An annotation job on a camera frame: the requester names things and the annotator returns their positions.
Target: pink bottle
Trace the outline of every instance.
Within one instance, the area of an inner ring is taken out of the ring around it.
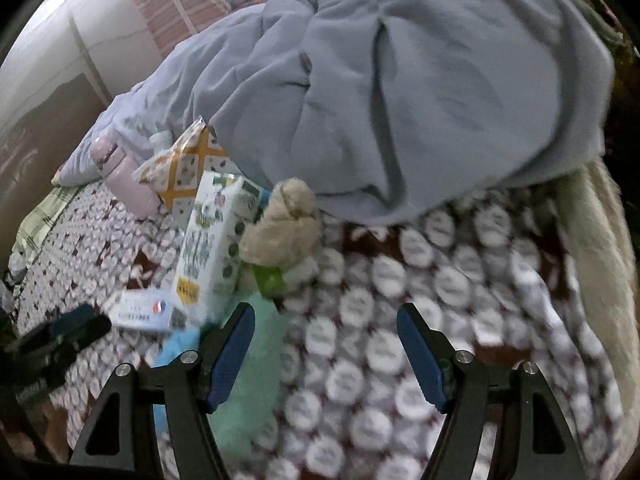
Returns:
[[[158,212],[160,197],[149,186],[131,177],[138,164],[109,134],[102,134],[91,145],[91,158],[98,167],[105,184],[116,199],[140,220]]]

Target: green cloth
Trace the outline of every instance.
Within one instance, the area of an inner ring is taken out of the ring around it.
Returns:
[[[24,256],[27,267],[30,267],[38,256],[47,234],[79,189],[79,187],[55,187],[24,218],[15,237],[14,252]]]
[[[255,310],[255,333],[231,395],[208,416],[222,459],[239,463],[251,457],[251,437],[273,415],[280,391],[280,362],[288,323],[273,301],[259,293],[236,298]]]

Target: metal screw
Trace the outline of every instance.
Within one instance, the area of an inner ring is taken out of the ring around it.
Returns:
[[[180,356],[180,361],[186,365],[196,362],[198,353],[195,350],[187,350]]]
[[[529,361],[527,361],[527,362],[522,364],[522,369],[525,371],[525,373],[527,373],[529,375],[535,375],[540,370],[540,368],[538,368],[537,364],[530,363]]]
[[[118,365],[118,367],[116,368],[116,375],[118,377],[124,377],[125,375],[129,375],[130,371],[131,371],[131,366],[124,363],[124,364]]]
[[[466,350],[458,350],[456,352],[456,361],[465,365],[474,360],[474,355]]]

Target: white bottle cap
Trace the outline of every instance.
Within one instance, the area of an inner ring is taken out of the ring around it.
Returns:
[[[151,144],[151,149],[154,150],[154,155],[157,155],[174,145],[174,134],[169,130],[158,132],[149,137],[149,144]]]

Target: brown and white patterned fabric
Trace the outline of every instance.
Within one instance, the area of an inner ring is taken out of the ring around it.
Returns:
[[[476,192],[412,225],[364,228],[323,219],[313,285],[279,301],[290,320],[280,402],[255,436],[244,479],[418,479],[443,418],[427,404],[395,329],[412,301],[457,349],[485,363],[539,364],[582,454],[589,478],[614,475],[622,407],[610,363],[584,320],[571,257],[544,187]],[[171,280],[180,233],[166,213],[136,222],[102,184],[84,189],[30,269],[18,327],[60,306],[99,307],[131,286]],[[151,365],[160,341],[113,330],[85,351],[53,395],[69,410],[68,440],[119,362]],[[488,423],[474,480],[488,473]],[[159,449],[178,476],[167,435]]]

